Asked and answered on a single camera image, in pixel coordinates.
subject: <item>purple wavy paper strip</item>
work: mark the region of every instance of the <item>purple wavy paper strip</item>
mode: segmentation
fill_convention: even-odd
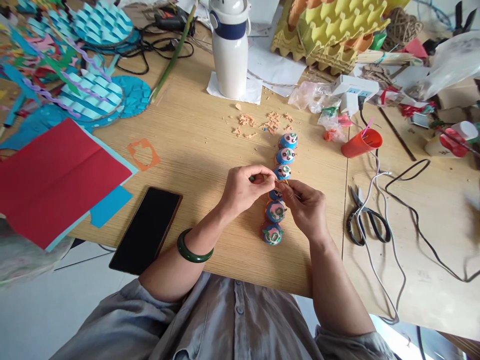
[[[78,53],[81,54],[82,58],[84,58],[87,63],[91,64],[93,68],[105,78],[105,80],[107,80],[109,83],[112,82],[112,78],[108,76],[103,69],[99,68],[93,59],[89,58],[85,50],[78,46],[71,38],[67,37],[66,40],[72,48],[74,48]]]
[[[43,97],[45,97],[48,101],[54,103],[54,104],[57,104],[58,106],[60,106],[62,109],[65,109],[68,111],[68,113],[70,115],[72,115],[74,118],[78,119],[80,118],[80,114],[77,113],[77,112],[74,112],[74,110],[70,107],[70,106],[66,106],[61,100],[57,99],[57,98],[54,98],[52,97],[52,94],[50,92],[48,92],[47,90],[44,90],[42,89],[40,86],[38,85],[34,85],[32,84],[32,82],[27,79],[27,78],[24,78],[23,79],[23,83],[31,90],[33,90],[35,93],[39,94],[39,95],[42,95]]]
[[[87,93],[88,95],[93,96],[97,100],[109,102],[109,100],[107,98],[101,97],[100,95],[98,95],[96,92],[93,92],[89,88],[81,86],[79,82],[73,81],[72,78],[65,71],[62,71],[61,74],[65,78],[67,78],[68,81],[70,81],[73,85],[75,85],[80,91],[83,91],[84,93]]]

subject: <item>blue bottle band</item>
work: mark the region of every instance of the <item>blue bottle band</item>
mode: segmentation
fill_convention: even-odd
[[[226,40],[238,40],[245,35],[245,31],[247,30],[246,21],[233,25],[223,24],[220,22],[217,14],[215,14],[214,11],[210,11],[210,14],[216,18],[218,23],[218,27],[214,31],[219,37]]]

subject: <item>white cable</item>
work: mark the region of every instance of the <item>white cable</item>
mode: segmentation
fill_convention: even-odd
[[[363,130],[363,128],[357,124],[356,122],[352,121],[352,123],[354,125],[356,125],[357,127],[359,127],[360,129]],[[377,163],[377,168],[376,168],[376,174],[375,176],[371,179],[370,181],[370,186],[368,188],[368,195],[363,203],[363,205],[356,211],[356,222],[357,222],[357,225],[358,225],[358,229],[360,231],[360,235],[363,239],[363,241],[365,242],[365,246],[366,246],[366,250],[367,250],[367,253],[368,253],[368,259],[370,261],[370,266],[373,270],[373,273],[375,274],[375,277],[376,279],[378,280],[378,283],[380,284],[381,288],[383,289],[383,292],[385,293],[390,305],[392,306],[393,308],[393,311],[395,313],[395,317],[393,319],[389,319],[389,318],[386,318],[386,317],[383,317],[383,316],[379,316],[380,319],[382,319],[386,324],[388,325],[394,325],[394,324],[397,324],[399,321],[400,321],[400,316],[399,316],[399,313],[398,313],[398,307],[399,307],[399,303],[400,303],[400,298],[402,296],[402,293],[404,291],[404,288],[405,288],[405,285],[407,283],[407,276],[402,268],[402,265],[400,264],[400,261],[399,261],[399,258],[397,256],[397,247],[396,247],[396,244],[395,244],[395,236],[394,236],[394,233],[392,231],[392,228],[390,227],[390,222],[389,222],[389,217],[388,217],[388,202],[387,202],[387,197],[385,196],[384,192],[382,191],[382,189],[380,188],[379,186],[379,183],[378,183],[378,177],[380,177],[381,175],[389,175],[390,173],[389,172],[382,172],[380,173],[380,159],[371,151],[370,154],[373,155],[373,157],[376,159],[376,163]],[[369,248],[369,245],[368,245],[368,242],[367,242],[367,237],[365,235],[365,233],[362,231],[362,228],[360,227],[360,214],[362,213],[362,210],[364,209],[364,207],[366,206],[368,200],[370,199],[370,195],[371,195],[371,192],[372,192],[372,186],[373,186],[373,183],[375,182],[375,187],[377,188],[377,190],[380,192],[380,194],[382,195],[383,197],[383,201],[385,203],[385,221],[388,225],[388,230],[390,231],[391,233],[391,242],[392,242],[392,247],[393,247],[393,255],[395,257],[395,261],[396,261],[396,264],[398,265],[398,268],[400,269],[401,271],[401,274],[403,276],[403,282],[402,282],[402,285],[401,285],[401,288],[400,288],[400,291],[398,292],[398,297],[396,299],[396,305],[394,304],[394,302],[392,301],[392,299],[390,298],[390,295],[387,291],[387,289],[385,288],[384,284],[382,283],[382,281],[380,280],[380,277],[379,275],[377,274],[377,270],[375,269],[375,266],[374,266],[374,263],[372,261],[372,254],[370,253],[370,248]]]

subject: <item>orange plastic cup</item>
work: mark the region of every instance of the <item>orange plastic cup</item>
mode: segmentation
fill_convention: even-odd
[[[368,128],[362,136],[363,132],[360,131],[341,147],[343,156],[351,159],[382,146],[384,140],[377,131]]]

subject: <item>orange paper cutout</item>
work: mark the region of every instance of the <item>orange paper cutout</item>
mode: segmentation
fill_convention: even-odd
[[[150,161],[149,165],[145,165],[141,161],[138,161],[135,158],[135,154],[137,153],[137,151],[135,150],[135,147],[139,146],[139,145],[141,145],[142,148],[150,148],[151,149],[151,161]],[[131,157],[135,161],[135,163],[136,163],[137,167],[140,169],[140,171],[148,170],[148,169],[154,167],[155,165],[160,164],[159,156],[155,152],[155,149],[152,146],[152,144],[150,143],[150,141],[148,141],[146,138],[143,138],[143,139],[141,139],[137,142],[132,142],[131,144],[128,144],[126,149],[130,153]]]

